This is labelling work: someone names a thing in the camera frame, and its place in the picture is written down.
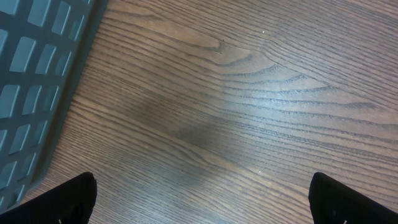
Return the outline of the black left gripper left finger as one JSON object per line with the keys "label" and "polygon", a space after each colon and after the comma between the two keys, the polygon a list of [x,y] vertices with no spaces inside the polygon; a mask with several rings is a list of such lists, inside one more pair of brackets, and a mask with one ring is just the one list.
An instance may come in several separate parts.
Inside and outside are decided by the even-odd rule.
{"label": "black left gripper left finger", "polygon": [[1,215],[1,224],[86,224],[93,212],[97,183],[84,172]]}

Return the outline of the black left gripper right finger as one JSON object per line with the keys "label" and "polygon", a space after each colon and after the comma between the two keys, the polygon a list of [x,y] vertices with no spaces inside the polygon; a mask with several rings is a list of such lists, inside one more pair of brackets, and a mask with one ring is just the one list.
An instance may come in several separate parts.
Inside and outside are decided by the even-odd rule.
{"label": "black left gripper right finger", "polygon": [[308,200],[315,224],[397,224],[396,212],[322,172],[314,173]]}

